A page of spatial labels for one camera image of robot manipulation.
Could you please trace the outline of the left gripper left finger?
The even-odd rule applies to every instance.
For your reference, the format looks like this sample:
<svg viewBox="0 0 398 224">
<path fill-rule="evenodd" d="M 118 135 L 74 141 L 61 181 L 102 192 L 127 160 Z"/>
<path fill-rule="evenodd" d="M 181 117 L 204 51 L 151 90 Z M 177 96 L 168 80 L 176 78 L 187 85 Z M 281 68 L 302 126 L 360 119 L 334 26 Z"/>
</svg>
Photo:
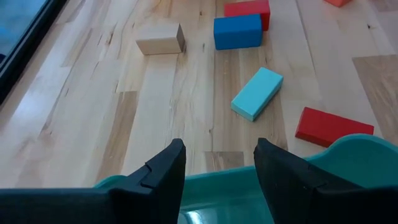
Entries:
<svg viewBox="0 0 398 224">
<path fill-rule="evenodd" d="M 172 142 L 113 185 L 70 189 L 2 189 L 1 223 L 176 223 L 186 147 Z"/>
</svg>

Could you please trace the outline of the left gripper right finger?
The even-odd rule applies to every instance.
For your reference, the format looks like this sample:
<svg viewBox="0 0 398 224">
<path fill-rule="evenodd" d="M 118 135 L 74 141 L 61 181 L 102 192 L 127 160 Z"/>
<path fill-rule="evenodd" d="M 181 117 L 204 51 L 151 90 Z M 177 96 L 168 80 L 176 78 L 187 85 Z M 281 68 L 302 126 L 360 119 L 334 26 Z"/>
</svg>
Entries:
<svg viewBox="0 0 398 224">
<path fill-rule="evenodd" d="M 254 161 L 274 223 L 397 223 L 397 146 L 381 138 L 306 159 L 260 138 Z"/>
</svg>

